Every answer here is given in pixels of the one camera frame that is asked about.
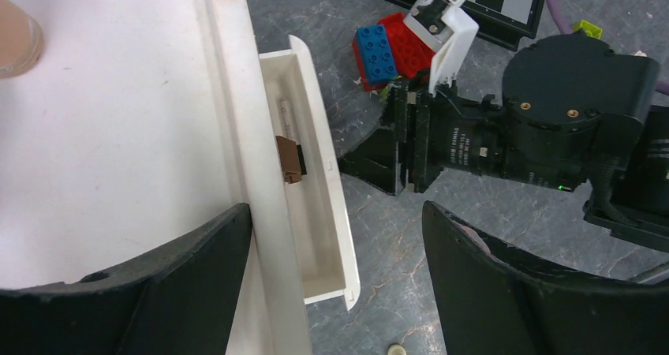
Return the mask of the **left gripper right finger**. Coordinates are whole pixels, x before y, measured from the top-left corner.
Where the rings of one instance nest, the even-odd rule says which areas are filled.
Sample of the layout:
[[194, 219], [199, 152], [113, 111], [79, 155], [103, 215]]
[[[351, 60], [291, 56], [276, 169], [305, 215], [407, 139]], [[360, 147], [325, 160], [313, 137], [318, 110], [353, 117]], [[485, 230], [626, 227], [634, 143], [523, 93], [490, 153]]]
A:
[[421, 225], [449, 354], [667, 353], [667, 285], [553, 263], [432, 201]]

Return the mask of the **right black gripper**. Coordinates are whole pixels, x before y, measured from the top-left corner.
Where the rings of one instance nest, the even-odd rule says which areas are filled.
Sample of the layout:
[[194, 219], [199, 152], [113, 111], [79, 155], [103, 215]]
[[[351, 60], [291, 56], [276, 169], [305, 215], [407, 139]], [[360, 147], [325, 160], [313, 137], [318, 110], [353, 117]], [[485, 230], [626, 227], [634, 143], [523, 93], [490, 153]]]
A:
[[414, 80], [395, 80], [382, 127], [341, 156], [338, 168], [389, 195], [426, 192], [446, 169], [566, 192], [585, 182], [576, 145], [584, 129], [529, 122], [520, 104], [493, 99], [463, 99], [448, 87], [432, 96]]

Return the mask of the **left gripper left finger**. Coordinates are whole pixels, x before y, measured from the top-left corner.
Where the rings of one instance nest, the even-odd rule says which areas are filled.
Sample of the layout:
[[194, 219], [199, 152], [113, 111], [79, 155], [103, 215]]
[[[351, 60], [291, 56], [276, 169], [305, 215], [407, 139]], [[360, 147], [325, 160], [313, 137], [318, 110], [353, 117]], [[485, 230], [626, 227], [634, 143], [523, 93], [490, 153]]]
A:
[[247, 204], [80, 281], [1, 292], [4, 354], [223, 354], [252, 239]]

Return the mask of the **white drawer organizer box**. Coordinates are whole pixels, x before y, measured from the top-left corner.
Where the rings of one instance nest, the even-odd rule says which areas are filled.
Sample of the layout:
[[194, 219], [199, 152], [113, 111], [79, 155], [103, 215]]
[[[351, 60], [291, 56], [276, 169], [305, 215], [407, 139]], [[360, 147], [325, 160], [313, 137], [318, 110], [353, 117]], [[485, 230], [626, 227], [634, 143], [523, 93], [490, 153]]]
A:
[[306, 308], [361, 284], [308, 46], [247, 0], [10, 0], [46, 44], [1, 82], [1, 292], [87, 275], [236, 204], [249, 256], [223, 354], [310, 354]]

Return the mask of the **concealer tube grey cap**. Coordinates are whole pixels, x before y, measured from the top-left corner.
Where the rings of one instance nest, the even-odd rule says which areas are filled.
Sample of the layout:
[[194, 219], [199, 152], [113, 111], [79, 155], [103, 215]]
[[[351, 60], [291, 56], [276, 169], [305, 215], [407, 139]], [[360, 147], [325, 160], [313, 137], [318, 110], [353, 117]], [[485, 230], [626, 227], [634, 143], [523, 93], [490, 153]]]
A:
[[39, 24], [10, 0], [1, 0], [1, 78], [32, 69], [44, 49]]

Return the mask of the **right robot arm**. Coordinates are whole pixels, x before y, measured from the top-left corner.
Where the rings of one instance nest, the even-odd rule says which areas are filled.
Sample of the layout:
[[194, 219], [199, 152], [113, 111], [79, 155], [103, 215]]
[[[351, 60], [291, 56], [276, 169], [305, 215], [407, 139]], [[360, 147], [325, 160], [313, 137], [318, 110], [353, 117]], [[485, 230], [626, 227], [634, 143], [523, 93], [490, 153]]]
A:
[[657, 61], [581, 33], [520, 50], [502, 95], [428, 90], [425, 73], [390, 83], [375, 130], [341, 172], [397, 195], [445, 169], [563, 192], [589, 182], [585, 220], [613, 237], [668, 250], [668, 110], [652, 104]]

